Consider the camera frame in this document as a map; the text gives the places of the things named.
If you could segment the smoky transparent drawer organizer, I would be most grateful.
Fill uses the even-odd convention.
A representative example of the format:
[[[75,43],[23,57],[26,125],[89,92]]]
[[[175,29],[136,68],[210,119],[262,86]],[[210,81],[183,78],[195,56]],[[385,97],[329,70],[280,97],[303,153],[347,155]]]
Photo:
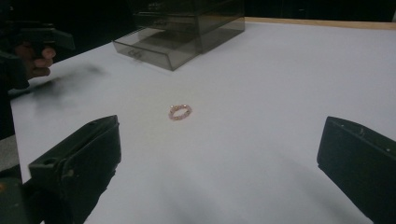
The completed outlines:
[[[207,52],[245,31],[244,0],[134,0],[142,27],[193,35]]]

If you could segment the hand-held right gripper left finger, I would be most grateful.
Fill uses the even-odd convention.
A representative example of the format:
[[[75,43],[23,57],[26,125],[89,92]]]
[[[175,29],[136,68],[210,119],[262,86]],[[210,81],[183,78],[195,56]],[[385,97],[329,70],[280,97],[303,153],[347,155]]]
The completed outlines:
[[[46,224],[83,224],[121,160],[118,117],[91,121],[29,164]]]

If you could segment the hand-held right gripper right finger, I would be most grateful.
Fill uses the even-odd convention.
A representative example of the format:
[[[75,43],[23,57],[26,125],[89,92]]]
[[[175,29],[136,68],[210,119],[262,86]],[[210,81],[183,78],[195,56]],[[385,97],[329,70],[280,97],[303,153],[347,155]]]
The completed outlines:
[[[318,168],[374,224],[396,224],[396,142],[359,123],[326,118]]]

